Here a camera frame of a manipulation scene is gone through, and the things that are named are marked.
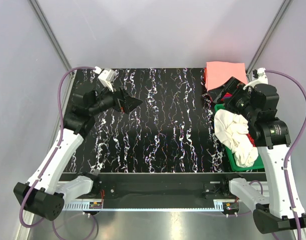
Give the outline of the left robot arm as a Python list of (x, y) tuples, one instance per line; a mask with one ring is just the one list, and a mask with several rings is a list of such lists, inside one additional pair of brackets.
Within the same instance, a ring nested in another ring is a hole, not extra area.
[(142, 100), (129, 95), (124, 88), (105, 87), (101, 92), (92, 90), (73, 95), (73, 106), (61, 120), (58, 136), (47, 156), (26, 183), (18, 182), (14, 187), (23, 226), (29, 226), (24, 222), (24, 211), (53, 221), (65, 204), (83, 195), (95, 198), (100, 194), (97, 174), (81, 173), (63, 186), (58, 186), (58, 182), (72, 155), (93, 128), (96, 115), (109, 109), (129, 114), (141, 104)]

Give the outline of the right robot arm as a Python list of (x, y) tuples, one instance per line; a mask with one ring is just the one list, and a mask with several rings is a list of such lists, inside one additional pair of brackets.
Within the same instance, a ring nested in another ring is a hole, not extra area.
[(236, 196), (252, 211), (262, 234), (306, 228), (306, 212), (299, 200), (290, 162), (295, 146), (288, 127), (277, 116), (279, 95), (265, 80), (244, 84), (230, 78), (215, 102), (231, 97), (214, 117), (215, 135), (237, 157), (240, 165), (261, 158), (269, 195), (264, 197), (244, 178), (220, 185), (225, 198)]

